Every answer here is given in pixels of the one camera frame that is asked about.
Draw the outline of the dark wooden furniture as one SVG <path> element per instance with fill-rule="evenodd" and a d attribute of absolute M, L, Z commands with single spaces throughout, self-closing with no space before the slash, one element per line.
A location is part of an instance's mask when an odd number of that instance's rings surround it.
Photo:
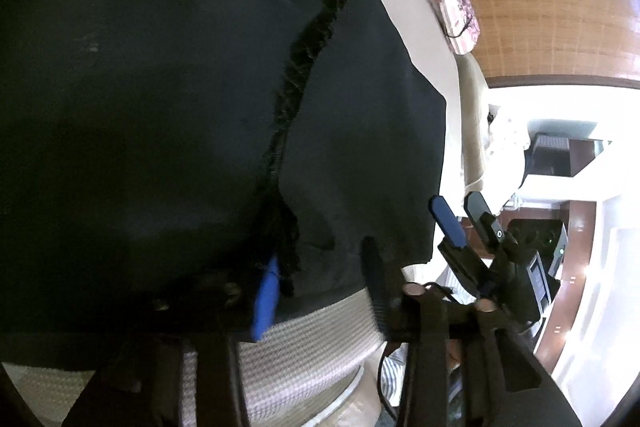
<path fill-rule="evenodd" d="M 604 143 L 538 133 L 525 153 L 521 191 L 503 207 L 500 222 L 521 243 L 555 262 L 560 289 L 535 335 L 535 353 L 555 369 L 578 314 L 597 228 L 602 183 L 594 179 Z"/>

